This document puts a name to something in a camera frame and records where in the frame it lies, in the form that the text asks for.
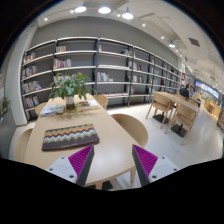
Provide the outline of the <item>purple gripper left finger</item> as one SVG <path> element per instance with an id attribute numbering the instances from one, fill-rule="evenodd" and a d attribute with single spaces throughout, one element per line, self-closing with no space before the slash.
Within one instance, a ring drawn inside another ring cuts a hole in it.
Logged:
<path id="1" fill-rule="evenodd" d="M 47 168 L 47 171 L 84 187 L 94 154 L 94 146 L 87 146 L 69 157 L 59 157 Z"/>

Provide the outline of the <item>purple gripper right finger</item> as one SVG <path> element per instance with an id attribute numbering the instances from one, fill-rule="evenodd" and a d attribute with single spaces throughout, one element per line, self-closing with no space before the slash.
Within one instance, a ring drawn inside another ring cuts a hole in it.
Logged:
<path id="1" fill-rule="evenodd" d="M 132 145 L 132 156 L 142 186 L 148 185 L 179 170 L 167 157 L 157 157 L 135 144 Z"/>

